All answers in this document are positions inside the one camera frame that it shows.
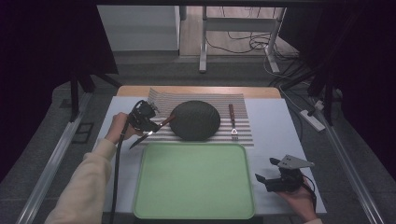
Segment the sleeve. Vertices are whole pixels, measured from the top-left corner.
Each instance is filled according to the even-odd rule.
[[[101,223],[110,161],[116,146],[103,139],[95,150],[84,155],[46,223]]]
[[[320,218],[317,218],[317,219],[314,219],[312,221],[305,222],[304,224],[323,224],[323,222],[321,221]]]

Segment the metal frame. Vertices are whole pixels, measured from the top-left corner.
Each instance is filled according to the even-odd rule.
[[[352,159],[349,158],[349,155],[346,149],[344,148],[340,138],[338,137],[337,132],[321,113],[318,113],[318,117],[326,127],[327,130],[326,134],[332,144],[332,148],[334,149],[334,152],[337,155],[338,160],[343,166],[344,172],[346,173],[346,176],[349,179],[350,185],[358,195],[359,200],[361,202],[361,206],[363,207],[366,216],[370,220],[370,223],[384,224],[385,223],[384,218],[382,218],[382,215],[378,207],[376,206],[376,203],[373,197],[371,196],[370,191],[367,189],[363,180],[361,179],[361,176],[356,170],[355,165],[352,162]]]
[[[202,15],[202,43],[199,61],[199,72],[206,72],[206,32],[223,31],[223,32],[262,32],[270,33],[270,41],[265,47],[265,54],[271,66],[273,73],[279,73],[275,57],[274,45],[280,26],[285,15],[286,8],[282,7],[276,19],[254,19],[254,18],[208,18],[206,7],[203,7]]]
[[[35,219],[35,215],[37,214],[37,211],[47,194],[53,177],[55,177],[59,165],[64,158],[64,154],[72,141],[73,135],[75,134],[78,125],[81,122],[91,96],[91,93],[84,93],[82,95],[82,100],[79,105],[79,112],[76,119],[74,121],[70,121],[64,129],[64,133],[53,150],[43,173],[35,184],[35,188],[30,194],[30,197],[23,207],[16,223],[32,223]]]

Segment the aluminum rail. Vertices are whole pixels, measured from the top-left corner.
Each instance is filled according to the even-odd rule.
[[[375,204],[373,197],[371,196],[369,190],[365,186],[364,182],[361,180],[361,177],[358,171],[355,168],[352,160],[349,158],[349,155],[344,148],[338,134],[335,129],[329,125],[327,120],[321,113],[318,113],[319,119],[327,129],[326,134],[329,137],[330,142],[332,143],[332,148],[334,149],[335,154],[338,157],[338,160],[341,162],[343,166],[344,172],[346,173],[347,178],[349,179],[350,185],[357,193],[359,200],[361,202],[361,206],[363,207],[366,216],[369,218],[372,224],[385,224],[384,219],[382,218],[378,207]]]
[[[73,135],[75,134],[78,125],[81,123],[81,119],[84,115],[85,109],[87,108],[87,104],[91,99],[91,96],[91,93],[84,93],[82,95],[82,99],[79,104],[79,112],[75,121],[69,122],[64,129],[64,133],[53,150],[52,155],[50,156],[49,161],[43,170],[43,173],[35,184],[35,188],[30,194],[30,197],[23,207],[16,223],[32,223],[35,219],[35,215],[37,214],[37,211],[47,194],[53,177],[55,177],[55,174],[58,171],[59,165],[64,158],[64,154],[70,145]]]

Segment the human hand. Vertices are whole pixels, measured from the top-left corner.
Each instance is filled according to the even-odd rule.
[[[308,183],[304,177],[304,182],[307,186]],[[314,205],[312,202],[312,196],[303,187],[300,187],[294,192],[276,192],[277,195],[282,197],[293,211],[303,220],[303,222],[312,221],[317,219],[318,216],[315,213]]]
[[[116,145],[120,141],[120,135],[124,128],[125,122],[127,122],[127,119],[128,119],[128,115],[122,112],[120,112],[117,115],[114,115],[113,120],[111,121],[110,128],[108,129],[107,135],[105,136],[105,139]],[[124,140],[130,138],[134,134],[137,134],[139,136],[143,135],[141,131],[135,130],[131,124],[128,124],[128,129],[126,130]]]

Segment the green plastic tray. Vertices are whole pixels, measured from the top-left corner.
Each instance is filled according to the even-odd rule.
[[[248,219],[254,215],[247,155],[238,144],[150,143],[134,214],[154,219]]]

